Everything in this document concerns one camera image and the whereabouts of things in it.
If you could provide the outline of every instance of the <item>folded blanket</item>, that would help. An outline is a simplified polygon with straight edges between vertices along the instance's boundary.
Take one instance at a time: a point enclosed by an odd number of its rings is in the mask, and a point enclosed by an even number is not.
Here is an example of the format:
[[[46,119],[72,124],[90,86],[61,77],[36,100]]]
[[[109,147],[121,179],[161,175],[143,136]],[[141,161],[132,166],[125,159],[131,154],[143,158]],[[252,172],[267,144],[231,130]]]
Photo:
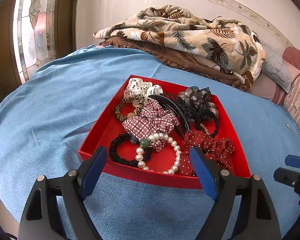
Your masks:
[[[210,21],[178,6],[150,7],[94,33],[96,39],[113,36],[193,54],[200,64],[219,72],[223,69],[232,72],[248,89],[266,59],[258,35],[240,21],[224,17]]]
[[[100,43],[101,46],[105,47],[112,45],[116,48],[129,48],[129,49],[140,49],[155,56],[163,64],[178,68],[187,72],[195,73],[200,76],[204,76],[210,79],[217,80],[224,84],[233,86],[242,91],[247,90],[247,86],[241,83],[241,80],[231,74],[230,71],[223,69],[222,72],[201,65],[193,54],[189,54],[183,51],[162,47],[157,44],[153,44],[147,41],[134,41],[127,39],[126,37],[114,36]]]

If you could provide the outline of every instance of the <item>red polka dot scrunchie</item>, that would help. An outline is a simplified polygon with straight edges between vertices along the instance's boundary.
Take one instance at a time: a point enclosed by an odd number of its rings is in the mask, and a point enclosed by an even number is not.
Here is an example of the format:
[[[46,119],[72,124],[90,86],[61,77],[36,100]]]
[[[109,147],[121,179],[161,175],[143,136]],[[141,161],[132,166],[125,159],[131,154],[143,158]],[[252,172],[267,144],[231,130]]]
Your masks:
[[[232,141],[227,139],[216,140],[202,131],[190,131],[185,134],[183,152],[180,154],[180,175],[195,177],[196,174],[190,163],[190,150],[198,146],[202,149],[205,157],[213,160],[221,170],[233,173],[231,155],[235,149]]]

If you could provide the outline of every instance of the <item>blue bedsheet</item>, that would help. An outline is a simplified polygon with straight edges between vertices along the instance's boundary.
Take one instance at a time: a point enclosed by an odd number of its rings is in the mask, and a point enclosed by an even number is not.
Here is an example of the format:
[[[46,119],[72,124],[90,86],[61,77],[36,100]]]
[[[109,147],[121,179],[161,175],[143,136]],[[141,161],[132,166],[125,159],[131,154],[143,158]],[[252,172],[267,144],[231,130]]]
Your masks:
[[[166,67],[140,50],[111,46],[90,46],[46,64],[0,104],[0,198],[13,217],[20,221],[38,175],[59,177],[79,167],[78,148],[130,74],[209,86],[218,95],[251,172],[260,174],[269,190],[285,234],[300,213],[298,195],[273,179],[288,154],[300,155],[300,131],[285,111],[222,83]],[[158,187],[105,173],[85,201],[101,236],[111,240],[194,239],[212,204],[202,190]],[[66,232],[75,239],[61,199],[59,206]]]

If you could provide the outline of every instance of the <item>red tray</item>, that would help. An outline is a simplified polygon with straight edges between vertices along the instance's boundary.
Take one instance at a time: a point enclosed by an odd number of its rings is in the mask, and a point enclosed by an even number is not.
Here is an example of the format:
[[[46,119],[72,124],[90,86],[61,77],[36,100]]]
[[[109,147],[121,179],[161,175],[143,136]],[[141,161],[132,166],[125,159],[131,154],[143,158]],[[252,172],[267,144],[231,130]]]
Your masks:
[[[114,115],[114,108],[120,103],[123,98],[123,91],[127,87],[129,79],[133,77],[142,78],[143,81],[152,82],[154,85],[160,85],[163,91],[167,93],[178,94],[178,92],[185,91],[187,89],[185,86],[157,79],[130,75],[108,103],[107,107],[103,110],[102,114],[83,141],[79,149],[79,154],[83,160],[90,158],[98,146],[104,146],[109,149],[111,141],[115,139],[118,134],[125,133],[123,126]],[[219,111],[218,119],[220,127],[216,139],[229,137],[235,147],[235,154],[231,159],[233,162],[234,174],[240,177],[251,177],[248,162],[244,155],[241,143],[226,111],[217,96],[212,95],[211,101],[216,104]],[[132,104],[126,104],[122,107],[121,112],[122,114],[127,114],[132,112],[133,109]],[[205,122],[204,125],[208,128],[209,133],[213,133],[215,128],[213,121]],[[170,135],[178,142],[178,145],[182,145],[182,139],[175,130],[173,130]],[[136,148],[137,146],[130,142],[122,143],[118,147],[118,154],[122,158],[133,160],[136,156]],[[168,170],[173,165],[175,158],[175,151],[172,147],[164,147],[158,153],[154,151],[151,155],[151,160],[146,162],[146,165],[151,170],[154,170],[153,172],[118,164],[111,161],[110,157],[108,157],[108,161],[103,172],[125,179],[159,186],[201,189],[201,184],[196,177],[158,173],[158,171],[162,172]]]

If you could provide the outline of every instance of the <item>white polka dot scrunchie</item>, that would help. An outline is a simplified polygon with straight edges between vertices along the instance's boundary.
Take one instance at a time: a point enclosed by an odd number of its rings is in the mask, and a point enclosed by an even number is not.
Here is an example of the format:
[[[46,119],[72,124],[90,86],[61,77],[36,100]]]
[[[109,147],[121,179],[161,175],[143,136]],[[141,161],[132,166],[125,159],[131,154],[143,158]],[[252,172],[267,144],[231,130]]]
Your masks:
[[[148,102],[149,95],[159,95],[163,93],[162,88],[159,85],[152,85],[152,82],[143,82],[141,78],[130,78],[129,83],[124,90],[123,98],[128,98],[132,95],[144,95],[145,105]],[[134,107],[138,106],[136,100],[132,101]]]

